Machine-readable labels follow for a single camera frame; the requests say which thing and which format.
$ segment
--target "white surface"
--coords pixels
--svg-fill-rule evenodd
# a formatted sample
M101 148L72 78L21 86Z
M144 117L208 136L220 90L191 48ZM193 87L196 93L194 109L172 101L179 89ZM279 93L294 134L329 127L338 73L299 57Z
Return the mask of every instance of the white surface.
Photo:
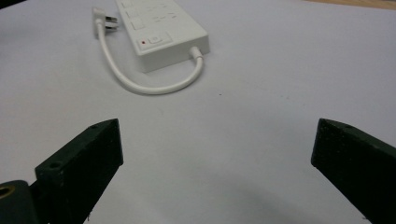
M143 72L191 58L197 47L209 52L207 31L173 0L118 0L122 23Z
M91 9L117 15L113 1L0 10L0 182L32 183L55 150L119 118L125 164L91 224L368 223L310 156L319 118L396 146L395 11L177 2L210 33L211 53L196 83L158 97L126 91L106 66ZM107 38L121 69L132 69L122 27ZM137 79L172 83L191 64Z

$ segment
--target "white cable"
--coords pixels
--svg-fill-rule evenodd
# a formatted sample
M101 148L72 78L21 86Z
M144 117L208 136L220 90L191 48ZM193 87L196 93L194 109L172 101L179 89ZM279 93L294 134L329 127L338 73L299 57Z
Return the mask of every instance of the white cable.
M183 81L180 81L174 85L166 86L166 87L140 86L140 85L132 82L132 80L130 80L128 77L126 77L120 71L120 69L117 67L117 65L114 63L113 57L111 56L110 51L108 50L108 46L107 46L107 43L105 40L104 21L96 20L95 23L96 23L96 27L97 27L99 41L102 46L103 53L106 56L108 65L110 65L110 68L116 75L117 79L131 91L140 92L140 93L149 94L149 95L160 95L160 94L171 93L174 91L179 91L179 90L189 86L193 81L195 81L198 78L198 76L202 72L202 69L204 67L204 58L202 56L201 51L197 47L192 47L190 49L190 55L194 58L196 65L195 65L195 69L192 71L192 73L190 74L189 77L187 77Z

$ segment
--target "yellow part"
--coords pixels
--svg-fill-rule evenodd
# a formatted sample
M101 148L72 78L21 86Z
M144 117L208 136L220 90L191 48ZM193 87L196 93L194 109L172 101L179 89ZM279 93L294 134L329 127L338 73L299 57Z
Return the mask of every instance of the yellow part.
M309 2L331 3L356 7L376 7L396 10L395 0L305 0Z

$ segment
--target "white power strip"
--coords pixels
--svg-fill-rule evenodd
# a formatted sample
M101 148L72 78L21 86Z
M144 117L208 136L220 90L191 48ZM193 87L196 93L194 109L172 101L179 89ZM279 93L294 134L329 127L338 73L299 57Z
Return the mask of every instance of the white power strip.
M210 51L208 34L173 0L117 0L143 72L188 60L189 50Z

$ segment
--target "screw hole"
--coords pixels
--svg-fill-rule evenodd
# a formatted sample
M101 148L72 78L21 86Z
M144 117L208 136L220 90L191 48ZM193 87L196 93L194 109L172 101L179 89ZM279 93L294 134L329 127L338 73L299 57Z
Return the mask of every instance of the screw hole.
M55 162L53 162L53 163L51 163L51 164L49 165L49 168L50 168L50 169L57 169L57 168L59 168L61 165L62 165L61 162L55 161Z
M6 198L8 195L12 194L14 190L15 190L14 186L0 187L0 199Z

